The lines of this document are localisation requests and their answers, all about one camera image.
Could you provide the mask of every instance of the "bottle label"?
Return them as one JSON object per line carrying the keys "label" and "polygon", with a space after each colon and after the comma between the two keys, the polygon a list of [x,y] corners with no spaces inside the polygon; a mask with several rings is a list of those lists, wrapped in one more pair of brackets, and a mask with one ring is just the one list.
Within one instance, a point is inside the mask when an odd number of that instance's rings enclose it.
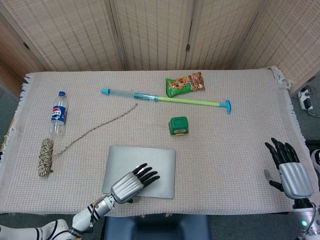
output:
{"label": "bottle label", "polygon": [[51,121],[58,120],[61,122],[66,121],[66,108],[64,106],[54,106],[52,110]]}

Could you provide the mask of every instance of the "plastic syringe toy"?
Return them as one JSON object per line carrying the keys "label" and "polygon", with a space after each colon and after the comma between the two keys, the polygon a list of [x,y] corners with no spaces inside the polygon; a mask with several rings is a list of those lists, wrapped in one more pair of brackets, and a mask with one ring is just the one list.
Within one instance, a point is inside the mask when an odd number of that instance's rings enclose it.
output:
{"label": "plastic syringe toy", "polygon": [[225,102],[198,101],[198,100],[191,100],[191,99],[170,98],[165,96],[150,95],[150,94],[133,92],[133,91],[113,90],[110,88],[103,88],[101,89],[101,92],[106,95],[114,95],[114,96],[121,96],[121,97],[135,98],[135,99],[142,99],[142,100],[154,100],[155,102],[165,101],[165,102],[172,102],[172,103],[196,104],[196,105],[220,107],[220,108],[226,108],[226,112],[228,114],[231,113],[231,103],[229,100],[226,100]]}

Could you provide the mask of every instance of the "pepsi logo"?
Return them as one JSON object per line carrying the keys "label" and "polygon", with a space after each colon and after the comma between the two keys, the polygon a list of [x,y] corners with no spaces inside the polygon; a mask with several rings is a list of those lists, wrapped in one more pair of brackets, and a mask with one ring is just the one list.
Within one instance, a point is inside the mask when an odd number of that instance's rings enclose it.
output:
{"label": "pepsi logo", "polygon": [[60,118],[60,115],[61,115],[61,110],[57,107],[55,107],[53,110],[52,110],[52,118],[53,119],[59,119]]}

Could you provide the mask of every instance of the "laptop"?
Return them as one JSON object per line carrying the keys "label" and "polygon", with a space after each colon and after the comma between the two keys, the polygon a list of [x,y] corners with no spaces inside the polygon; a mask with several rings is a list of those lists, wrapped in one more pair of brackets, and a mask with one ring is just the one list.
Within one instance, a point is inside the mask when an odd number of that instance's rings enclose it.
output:
{"label": "laptop", "polygon": [[137,196],[173,199],[175,195],[176,150],[111,146],[106,162],[102,192],[110,194],[112,185],[137,166],[147,163],[160,178],[140,191]]}

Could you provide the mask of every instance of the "green box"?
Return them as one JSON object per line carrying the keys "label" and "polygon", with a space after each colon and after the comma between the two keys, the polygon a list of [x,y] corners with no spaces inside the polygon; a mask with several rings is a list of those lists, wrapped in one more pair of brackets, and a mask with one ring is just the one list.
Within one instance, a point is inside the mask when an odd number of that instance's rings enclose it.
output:
{"label": "green box", "polygon": [[185,116],[176,116],[171,118],[169,122],[169,130],[171,135],[181,136],[189,132],[188,119]]}

